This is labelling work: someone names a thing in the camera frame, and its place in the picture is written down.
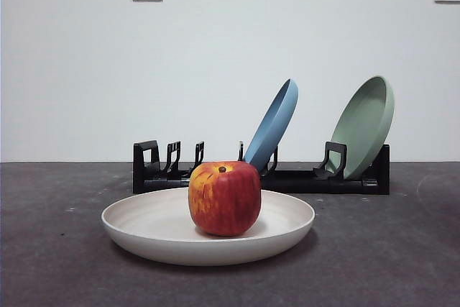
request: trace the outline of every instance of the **red apple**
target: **red apple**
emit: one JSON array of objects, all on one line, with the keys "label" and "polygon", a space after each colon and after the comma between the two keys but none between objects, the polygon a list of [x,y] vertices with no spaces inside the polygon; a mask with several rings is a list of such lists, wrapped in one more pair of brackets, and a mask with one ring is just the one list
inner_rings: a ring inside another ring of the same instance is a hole
[{"label": "red apple", "polygon": [[244,233],[259,216],[260,205],[259,173],[249,163],[202,163],[190,177],[190,215],[209,234],[232,237]]}]

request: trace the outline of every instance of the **white plate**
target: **white plate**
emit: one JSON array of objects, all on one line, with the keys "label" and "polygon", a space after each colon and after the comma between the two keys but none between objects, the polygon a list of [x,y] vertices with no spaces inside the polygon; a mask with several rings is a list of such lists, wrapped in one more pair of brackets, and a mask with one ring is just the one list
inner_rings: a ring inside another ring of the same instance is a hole
[{"label": "white plate", "polygon": [[103,211],[103,225],[119,246],[140,257],[179,265],[232,265],[290,249],[315,218],[306,202],[262,190],[259,218],[247,232],[212,237],[193,223],[187,195],[187,188],[173,188],[122,199]]}]

